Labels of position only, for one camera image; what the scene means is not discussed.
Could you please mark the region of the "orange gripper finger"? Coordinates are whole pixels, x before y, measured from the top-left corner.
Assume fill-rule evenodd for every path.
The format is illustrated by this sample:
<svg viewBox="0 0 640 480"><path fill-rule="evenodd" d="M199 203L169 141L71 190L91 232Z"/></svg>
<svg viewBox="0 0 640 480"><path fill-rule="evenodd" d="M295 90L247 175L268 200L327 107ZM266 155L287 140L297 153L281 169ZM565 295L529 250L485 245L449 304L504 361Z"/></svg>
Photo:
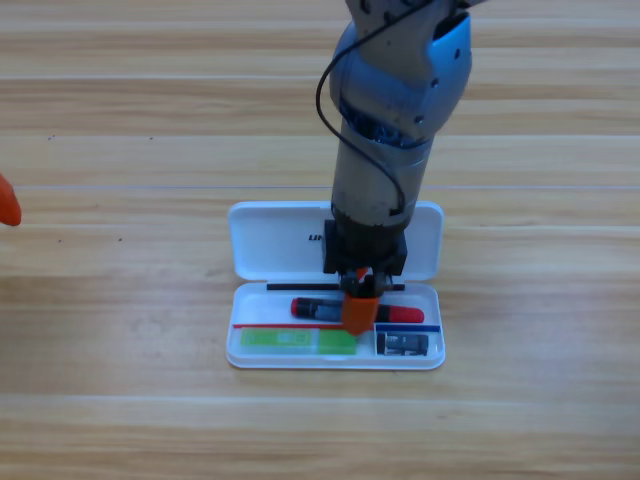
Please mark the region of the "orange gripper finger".
<svg viewBox="0 0 640 480"><path fill-rule="evenodd" d="M0 175L0 222L7 226L21 224L21 207L13 186Z"/></svg>

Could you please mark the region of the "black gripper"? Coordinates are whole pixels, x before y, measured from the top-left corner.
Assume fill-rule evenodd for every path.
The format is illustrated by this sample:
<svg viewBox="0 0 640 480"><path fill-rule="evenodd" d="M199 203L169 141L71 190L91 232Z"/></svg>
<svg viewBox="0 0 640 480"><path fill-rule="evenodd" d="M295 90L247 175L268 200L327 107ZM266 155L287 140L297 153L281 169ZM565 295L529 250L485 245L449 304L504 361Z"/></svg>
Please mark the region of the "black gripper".
<svg viewBox="0 0 640 480"><path fill-rule="evenodd" d="M397 290L408 255L406 224L367 226L339 215L324 221L323 273L337 274L345 291L341 321L346 332L361 335L373 326L378 308L376 293Z"/></svg>

